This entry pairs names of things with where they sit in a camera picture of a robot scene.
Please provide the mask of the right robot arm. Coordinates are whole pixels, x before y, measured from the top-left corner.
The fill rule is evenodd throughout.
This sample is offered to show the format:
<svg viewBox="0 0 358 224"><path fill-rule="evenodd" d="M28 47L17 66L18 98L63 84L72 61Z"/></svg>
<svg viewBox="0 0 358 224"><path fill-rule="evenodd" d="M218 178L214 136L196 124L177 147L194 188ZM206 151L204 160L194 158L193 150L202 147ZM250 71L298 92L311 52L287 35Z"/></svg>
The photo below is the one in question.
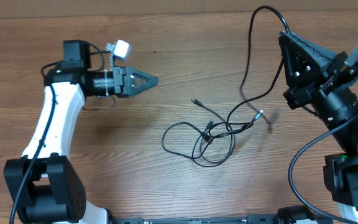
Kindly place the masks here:
<svg viewBox="0 0 358 224"><path fill-rule="evenodd" d="M293 32L281 32L278 41L288 85L283 95L293 110L311 105L328 129L308 147L332 135L342 148L325 157L324 184L338 204L339 221L358 223L358 99L350 89L358 81L358 45L348 55Z"/></svg>

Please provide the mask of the black USB-A to C cable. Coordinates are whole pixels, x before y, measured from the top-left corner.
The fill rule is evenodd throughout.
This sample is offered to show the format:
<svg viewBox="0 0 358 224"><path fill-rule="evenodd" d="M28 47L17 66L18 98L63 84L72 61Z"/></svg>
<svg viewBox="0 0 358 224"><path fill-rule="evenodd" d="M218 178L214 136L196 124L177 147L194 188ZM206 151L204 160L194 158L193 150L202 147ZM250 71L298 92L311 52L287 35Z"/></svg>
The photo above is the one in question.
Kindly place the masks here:
<svg viewBox="0 0 358 224"><path fill-rule="evenodd" d="M185 121L175 123L168 127L163 133L161 139L162 149L170 154L189 159L200 167L212 168L220 166L225 163L234 152L236 146L236 135L252 128L254 123L264 114L264 110L258 110L255 116L248 122L228 123L227 120L224 119L220 114L217 114L217 112L209 108L206 108L206 110L214 114L220 120L220 122L215 123L213 120L211 120L204 129L199 129L194 124ZM189 126L198 133L198 137L196 138L190 155L172 151L165 146L165 138L168 132L177 126L182 125ZM220 160L215 161L207 159L205 155L210 145L212 145L213 141L225 137L229 137L230 141L229 149L227 153L225 153L224 157Z"/></svg>

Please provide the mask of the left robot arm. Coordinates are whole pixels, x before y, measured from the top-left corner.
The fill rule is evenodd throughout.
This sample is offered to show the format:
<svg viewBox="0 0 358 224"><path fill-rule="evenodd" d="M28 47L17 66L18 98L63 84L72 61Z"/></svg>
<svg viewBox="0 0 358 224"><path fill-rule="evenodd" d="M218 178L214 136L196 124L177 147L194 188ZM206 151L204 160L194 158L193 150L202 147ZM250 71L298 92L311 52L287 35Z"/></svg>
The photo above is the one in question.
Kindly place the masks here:
<svg viewBox="0 0 358 224"><path fill-rule="evenodd" d="M129 98L158 79L115 65L129 44L118 40L104 51L84 40L66 40L63 59L41 68L44 104L34 135L19 159L8 160L4 178L12 197L10 221L22 223L114 223L107 208L93 205L70 162L76 120L89 97Z"/></svg>

